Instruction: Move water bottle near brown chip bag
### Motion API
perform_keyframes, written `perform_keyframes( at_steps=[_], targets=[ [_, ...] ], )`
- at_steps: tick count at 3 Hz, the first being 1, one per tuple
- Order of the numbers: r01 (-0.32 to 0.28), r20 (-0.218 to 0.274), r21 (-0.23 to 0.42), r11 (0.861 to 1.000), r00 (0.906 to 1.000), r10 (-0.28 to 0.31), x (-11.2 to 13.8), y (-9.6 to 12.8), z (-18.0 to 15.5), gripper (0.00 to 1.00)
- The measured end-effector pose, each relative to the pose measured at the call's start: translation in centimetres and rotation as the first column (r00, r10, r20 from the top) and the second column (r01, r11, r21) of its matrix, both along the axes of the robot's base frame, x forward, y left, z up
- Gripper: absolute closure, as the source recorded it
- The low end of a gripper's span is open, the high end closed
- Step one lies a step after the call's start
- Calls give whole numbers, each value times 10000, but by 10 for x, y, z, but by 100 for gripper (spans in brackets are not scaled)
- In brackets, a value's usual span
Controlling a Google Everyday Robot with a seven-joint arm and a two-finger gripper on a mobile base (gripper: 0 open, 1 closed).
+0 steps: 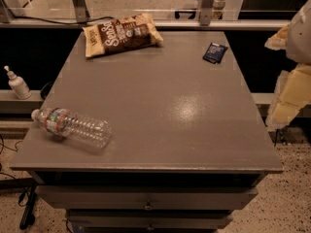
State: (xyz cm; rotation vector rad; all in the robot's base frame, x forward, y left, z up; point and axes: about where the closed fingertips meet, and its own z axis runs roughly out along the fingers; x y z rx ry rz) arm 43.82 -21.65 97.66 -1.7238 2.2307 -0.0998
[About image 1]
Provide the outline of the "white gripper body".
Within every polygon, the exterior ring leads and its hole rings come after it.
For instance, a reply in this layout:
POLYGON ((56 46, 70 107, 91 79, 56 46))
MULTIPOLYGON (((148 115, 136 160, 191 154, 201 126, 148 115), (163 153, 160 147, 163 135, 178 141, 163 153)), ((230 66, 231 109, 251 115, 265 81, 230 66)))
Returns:
POLYGON ((287 58, 311 64, 311 0, 308 0, 293 17, 287 38, 287 58))

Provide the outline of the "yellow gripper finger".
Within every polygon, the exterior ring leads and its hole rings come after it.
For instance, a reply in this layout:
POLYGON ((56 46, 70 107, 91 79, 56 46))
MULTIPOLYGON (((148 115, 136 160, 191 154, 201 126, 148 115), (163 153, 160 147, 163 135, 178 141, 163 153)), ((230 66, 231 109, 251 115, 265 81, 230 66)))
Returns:
POLYGON ((275 85, 265 124, 269 130, 288 126, 300 110, 311 102, 311 65, 297 64, 282 71, 275 85))
POLYGON ((289 25, 287 24, 268 38, 264 46, 270 50, 285 50, 287 48, 288 31, 289 25))

